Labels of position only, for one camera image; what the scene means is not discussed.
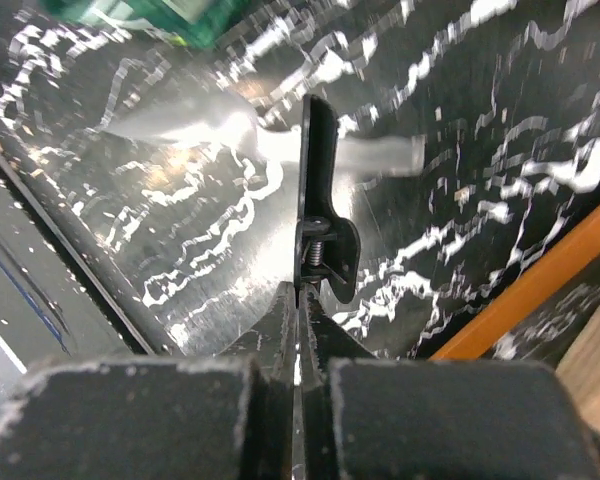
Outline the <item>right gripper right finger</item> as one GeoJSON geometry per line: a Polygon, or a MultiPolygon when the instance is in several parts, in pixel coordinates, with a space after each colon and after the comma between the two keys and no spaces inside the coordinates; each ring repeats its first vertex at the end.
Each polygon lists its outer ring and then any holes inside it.
{"type": "Polygon", "coordinates": [[[538,362],[374,357],[299,294],[310,479],[599,479],[592,434],[538,362]]]}

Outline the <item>green litter bag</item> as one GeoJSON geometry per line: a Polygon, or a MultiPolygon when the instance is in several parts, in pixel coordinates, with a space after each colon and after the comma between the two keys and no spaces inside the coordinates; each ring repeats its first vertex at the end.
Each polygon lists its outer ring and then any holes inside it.
{"type": "Polygon", "coordinates": [[[163,41],[209,48],[247,8],[243,0],[46,0],[57,19],[104,29],[142,31],[163,41]]]}

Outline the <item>small black bracket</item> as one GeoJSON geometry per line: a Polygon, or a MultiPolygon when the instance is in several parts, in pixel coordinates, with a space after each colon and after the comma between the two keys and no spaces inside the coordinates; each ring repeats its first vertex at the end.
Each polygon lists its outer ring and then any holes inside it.
{"type": "Polygon", "coordinates": [[[357,228],[333,206],[337,118],[324,99],[303,97],[299,187],[294,246],[294,287],[327,281],[336,299],[356,292],[361,245],[357,228]]]}

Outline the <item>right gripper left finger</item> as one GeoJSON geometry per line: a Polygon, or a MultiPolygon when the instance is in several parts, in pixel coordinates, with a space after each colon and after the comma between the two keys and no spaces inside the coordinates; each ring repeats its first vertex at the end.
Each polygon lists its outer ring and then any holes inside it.
{"type": "Polygon", "coordinates": [[[288,479],[294,287],[207,359],[45,363],[0,416],[0,479],[288,479]]]}

